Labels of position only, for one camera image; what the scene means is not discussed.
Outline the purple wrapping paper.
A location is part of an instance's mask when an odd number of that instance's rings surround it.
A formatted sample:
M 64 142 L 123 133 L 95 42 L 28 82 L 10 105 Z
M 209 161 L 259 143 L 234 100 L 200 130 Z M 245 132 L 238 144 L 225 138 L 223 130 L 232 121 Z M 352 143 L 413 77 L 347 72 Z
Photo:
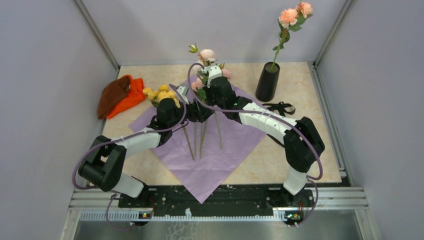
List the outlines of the purple wrapping paper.
M 202 157 L 194 157 L 194 123 L 174 132 L 162 146 L 139 152 L 125 160 L 124 172 L 148 185 L 171 185 L 171 172 L 203 203 L 243 162 L 266 136 L 264 132 L 216 113 L 223 149 L 214 116 L 207 119 Z

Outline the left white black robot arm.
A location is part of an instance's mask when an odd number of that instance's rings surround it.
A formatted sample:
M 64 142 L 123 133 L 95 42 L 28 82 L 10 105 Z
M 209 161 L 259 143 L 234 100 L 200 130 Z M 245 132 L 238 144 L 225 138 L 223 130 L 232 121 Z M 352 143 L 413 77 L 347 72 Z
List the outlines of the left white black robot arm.
M 183 127 L 188 122 L 202 123 L 212 114 L 211 109 L 198 101 L 176 105 L 174 100 L 165 98 L 160 101 L 150 123 L 141 131 L 116 139 L 98 136 L 83 155 L 77 173 L 102 191 L 124 194 L 136 206 L 144 207 L 150 200 L 148 186 L 123 173 L 125 160 L 144 150 L 164 145 L 173 136 L 176 127 Z

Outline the black ribbon with gold lettering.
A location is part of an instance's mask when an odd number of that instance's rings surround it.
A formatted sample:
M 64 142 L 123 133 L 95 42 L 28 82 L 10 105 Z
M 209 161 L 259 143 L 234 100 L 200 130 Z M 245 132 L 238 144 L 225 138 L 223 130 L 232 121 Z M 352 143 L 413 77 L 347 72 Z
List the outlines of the black ribbon with gold lettering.
M 286 115 L 293 115 L 296 112 L 296 108 L 290 104 L 280 101 L 279 103 L 264 103 L 263 106 L 271 111 L 277 111 L 280 116 L 285 117 Z

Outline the pink and white flower bunch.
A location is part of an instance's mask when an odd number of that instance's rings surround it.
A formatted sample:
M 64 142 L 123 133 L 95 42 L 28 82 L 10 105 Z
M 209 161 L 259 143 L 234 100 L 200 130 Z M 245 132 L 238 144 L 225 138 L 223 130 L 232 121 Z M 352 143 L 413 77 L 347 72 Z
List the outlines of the pink and white flower bunch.
M 194 73 L 198 74 L 199 72 L 203 72 L 203 70 L 205 68 L 207 70 L 209 70 L 210 68 L 213 68 L 213 67 L 219 67 L 220 70 L 222 71 L 225 68 L 225 63 L 220 63 L 220 64 L 213 63 L 210 66 L 205 67 L 201 63 L 197 62 L 197 63 L 193 63 L 189 67 L 187 80 L 189 81 L 190 86 L 191 86 L 191 90 L 193 92 L 193 96 L 194 96 L 193 101 L 195 101 L 196 98 L 201 99 L 197 80 L 191 82 L 191 72 L 192 72 L 192 69 L 196 66 L 199 66 L 199 69 L 196 70 Z M 223 147 L 224 147 L 224 144 L 223 144 L 223 139 L 222 139 L 220 123 L 219 123 L 219 120 L 218 120 L 218 117 L 217 117 L 217 114 L 216 114 L 215 111 L 213 112 L 213 116 L 214 116 L 215 123 L 216 123 L 216 126 L 217 126 L 217 131 L 218 131 L 219 147 L 222 150 Z M 197 153 L 198 153 L 198 156 L 200 158 L 202 158 L 203 144 L 204 144 L 204 140 L 205 140 L 205 137 L 206 137 L 207 123 L 208 123 L 207 120 L 205 120 L 204 122 L 200 123 L 200 125 L 198 126 L 197 121 L 194 122 L 194 128 L 193 128 L 194 129 L 194 143 L 193 143 L 194 144 L 194 157 L 196 157 Z

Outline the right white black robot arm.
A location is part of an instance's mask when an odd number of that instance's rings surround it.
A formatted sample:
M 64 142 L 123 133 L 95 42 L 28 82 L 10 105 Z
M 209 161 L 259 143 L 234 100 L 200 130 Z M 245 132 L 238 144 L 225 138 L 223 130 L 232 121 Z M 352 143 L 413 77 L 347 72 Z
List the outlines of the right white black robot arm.
M 224 76 L 209 80 L 204 87 L 208 107 L 219 111 L 233 121 L 261 130 L 282 144 L 290 169 L 283 183 L 281 199 L 287 206 L 295 206 L 301 200 L 301 190 L 307 180 L 313 180 L 309 170 L 318 164 L 319 174 L 323 176 L 320 156 L 325 144 L 313 121 L 308 117 L 300 120 L 278 115 L 249 98 L 235 93 L 232 85 Z

